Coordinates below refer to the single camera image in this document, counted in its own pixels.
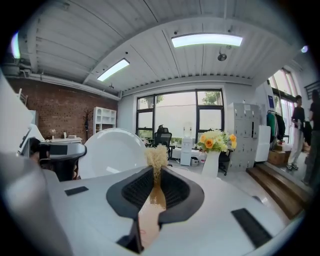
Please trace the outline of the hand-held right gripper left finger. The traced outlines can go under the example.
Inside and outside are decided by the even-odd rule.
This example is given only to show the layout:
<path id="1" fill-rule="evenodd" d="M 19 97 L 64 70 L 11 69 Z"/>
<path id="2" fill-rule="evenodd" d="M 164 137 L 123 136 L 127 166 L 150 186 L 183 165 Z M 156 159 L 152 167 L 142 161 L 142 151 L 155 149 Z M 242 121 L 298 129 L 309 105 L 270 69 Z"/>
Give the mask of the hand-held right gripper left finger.
<path id="1" fill-rule="evenodd" d="M 116 214 L 124 218 L 137 218 L 154 187 L 153 167 L 113 184 L 106 192 L 106 200 Z"/>

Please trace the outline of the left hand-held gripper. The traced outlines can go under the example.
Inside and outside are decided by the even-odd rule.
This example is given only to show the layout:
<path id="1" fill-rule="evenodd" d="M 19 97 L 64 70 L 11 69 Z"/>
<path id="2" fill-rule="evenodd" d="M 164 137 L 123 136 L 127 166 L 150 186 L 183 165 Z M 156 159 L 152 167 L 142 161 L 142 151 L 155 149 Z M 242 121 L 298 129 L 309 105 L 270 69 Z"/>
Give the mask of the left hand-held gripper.
<path id="1" fill-rule="evenodd" d="M 46 141 L 38 127 L 30 124 L 18 153 L 25 157 L 38 155 L 40 166 L 53 171 L 60 182 L 65 182 L 73 180 L 77 175 L 78 158 L 87 153 L 87 148 L 81 143 Z"/>

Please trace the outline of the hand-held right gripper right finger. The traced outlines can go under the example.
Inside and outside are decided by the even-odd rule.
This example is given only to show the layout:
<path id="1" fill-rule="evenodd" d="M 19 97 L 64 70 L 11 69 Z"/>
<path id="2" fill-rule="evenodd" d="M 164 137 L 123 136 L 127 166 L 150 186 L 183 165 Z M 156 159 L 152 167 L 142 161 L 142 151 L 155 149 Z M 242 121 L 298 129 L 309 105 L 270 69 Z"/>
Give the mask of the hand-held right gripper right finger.
<path id="1" fill-rule="evenodd" d="M 161 168 L 160 188 L 166 210 L 158 216 L 159 225 L 187 221 L 200 209 L 205 199 L 200 185 L 164 166 Z"/>

